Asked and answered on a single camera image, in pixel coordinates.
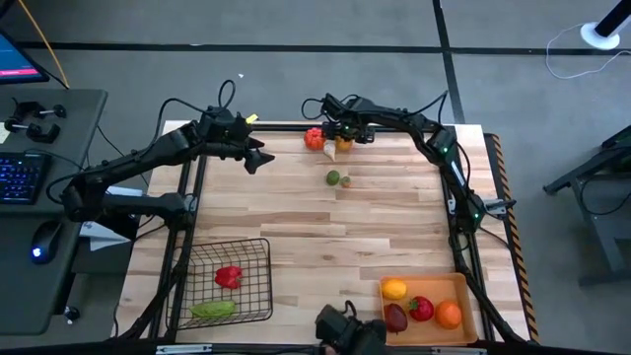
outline red bell pepper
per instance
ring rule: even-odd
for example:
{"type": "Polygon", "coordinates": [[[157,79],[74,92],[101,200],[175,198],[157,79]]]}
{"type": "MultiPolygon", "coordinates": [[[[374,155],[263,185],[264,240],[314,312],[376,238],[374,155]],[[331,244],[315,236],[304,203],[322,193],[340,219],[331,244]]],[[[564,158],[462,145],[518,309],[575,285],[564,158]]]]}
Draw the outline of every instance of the red bell pepper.
{"type": "Polygon", "coordinates": [[[241,287],[241,279],[244,276],[243,271],[238,266],[222,267],[215,272],[215,282],[225,288],[235,290],[241,287]]]}

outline keyboard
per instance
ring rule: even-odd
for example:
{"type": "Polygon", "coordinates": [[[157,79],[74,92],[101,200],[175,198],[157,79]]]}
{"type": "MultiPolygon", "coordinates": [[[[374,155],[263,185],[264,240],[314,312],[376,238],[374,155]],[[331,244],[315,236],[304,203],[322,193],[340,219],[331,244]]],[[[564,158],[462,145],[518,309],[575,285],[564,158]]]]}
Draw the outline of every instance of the keyboard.
{"type": "Polygon", "coordinates": [[[49,166],[47,155],[0,152],[0,204],[35,204],[49,166]]]}

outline wire basket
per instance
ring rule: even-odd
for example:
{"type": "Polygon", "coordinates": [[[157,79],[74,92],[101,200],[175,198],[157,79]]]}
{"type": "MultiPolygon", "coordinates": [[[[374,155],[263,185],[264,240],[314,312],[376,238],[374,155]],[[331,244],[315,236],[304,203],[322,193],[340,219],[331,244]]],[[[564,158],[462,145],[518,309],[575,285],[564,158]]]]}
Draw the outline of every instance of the wire basket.
{"type": "MultiPolygon", "coordinates": [[[[180,252],[181,248],[178,248],[175,255],[180,252]]],[[[169,301],[167,305],[167,317],[170,317],[173,306],[169,301]]],[[[272,313],[272,274],[267,239],[191,247],[177,330],[268,320],[272,313]],[[226,266],[242,269],[244,276],[240,288],[222,288],[215,282],[215,272],[226,266]],[[216,319],[193,316],[191,307],[210,301],[234,301],[236,309],[231,315],[216,319]]]]}

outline orange tray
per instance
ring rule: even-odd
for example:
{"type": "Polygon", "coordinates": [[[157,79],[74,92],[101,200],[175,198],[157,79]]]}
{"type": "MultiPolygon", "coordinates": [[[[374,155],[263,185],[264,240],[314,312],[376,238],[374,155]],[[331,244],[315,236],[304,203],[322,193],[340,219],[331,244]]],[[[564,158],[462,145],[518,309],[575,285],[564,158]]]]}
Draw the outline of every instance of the orange tray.
{"type": "Polygon", "coordinates": [[[388,332],[387,345],[464,345],[477,340],[473,311],[468,297],[466,279],[460,273],[422,276],[387,276],[379,285],[382,299],[382,319],[386,319],[384,307],[389,304],[400,305],[407,315],[407,329],[399,334],[388,332]],[[385,299],[382,285],[389,279],[399,279],[407,285],[407,294],[400,300],[385,299]],[[456,301],[462,311],[462,323],[453,330],[440,327],[434,318],[417,321],[409,316],[408,304],[415,296],[430,300],[434,307],[445,300],[456,301]]]}

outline wooden tabletop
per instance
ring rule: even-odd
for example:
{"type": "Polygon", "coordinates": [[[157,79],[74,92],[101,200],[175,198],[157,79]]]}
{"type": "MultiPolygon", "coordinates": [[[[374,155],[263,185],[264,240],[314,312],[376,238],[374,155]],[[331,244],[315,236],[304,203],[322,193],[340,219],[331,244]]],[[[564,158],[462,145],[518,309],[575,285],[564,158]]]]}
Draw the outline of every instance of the wooden tabletop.
{"type": "MultiPolygon", "coordinates": [[[[168,121],[165,132],[184,123],[168,121]]],[[[470,185],[495,198],[481,127],[457,125],[456,133],[471,161],[470,185]]],[[[315,319],[324,305],[343,308],[351,300],[361,320],[380,318],[382,276],[454,271],[438,170],[406,134],[378,133],[375,143],[355,145],[335,163],[307,150],[299,132],[252,136],[276,160],[250,176],[243,162],[211,158],[193,243],[267,239],[274,314],[262,322],[179,331],[178,342],[317,343],[315,319]],[[351,177],[352,186],[326,185],[333,169],[351,177]]],[[[149,193],[176,191],[180,171],[155,169],[149,193]]],[[[501,222],[486,218],[482,225],[506,239],[501,222]]],[[[476,239],[489,298],[515,332],[529,338],[510,252],[483,232],[476,239]]],[[[156,293],[166,241],[162,230],[134,246],[117,312],[121,332],[156,293]]],[[[482,337],[479,307],[469,298],[482,337]]]]}

